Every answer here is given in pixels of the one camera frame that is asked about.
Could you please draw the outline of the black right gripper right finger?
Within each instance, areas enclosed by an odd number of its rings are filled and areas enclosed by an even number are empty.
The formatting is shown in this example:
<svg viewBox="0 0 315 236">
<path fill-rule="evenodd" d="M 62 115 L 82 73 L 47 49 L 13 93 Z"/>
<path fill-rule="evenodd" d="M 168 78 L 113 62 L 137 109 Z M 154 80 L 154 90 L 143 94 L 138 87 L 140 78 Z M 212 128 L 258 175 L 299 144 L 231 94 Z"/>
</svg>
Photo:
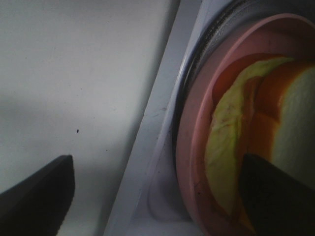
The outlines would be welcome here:
<svg viewBox="0 0 315 236">
<path fill-rule="evenodd" d="M 263 158 L 246 154 L 240 196 L 258 236 L 313 236 L 315 192 Z"/>
</svg>

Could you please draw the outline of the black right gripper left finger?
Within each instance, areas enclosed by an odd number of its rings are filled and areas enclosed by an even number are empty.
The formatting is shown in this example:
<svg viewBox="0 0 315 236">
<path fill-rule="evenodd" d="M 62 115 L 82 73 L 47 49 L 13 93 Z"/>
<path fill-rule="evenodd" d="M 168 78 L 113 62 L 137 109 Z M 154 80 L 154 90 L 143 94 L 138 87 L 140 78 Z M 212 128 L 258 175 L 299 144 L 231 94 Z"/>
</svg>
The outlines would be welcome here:
<svg viewBox="0 0 315 236">
<path fill-rule="evenodd" d="M 73 157 L 62 155 L 0 195 L 2 236 L 55 236 L 75 192 Z"/>
</svg>

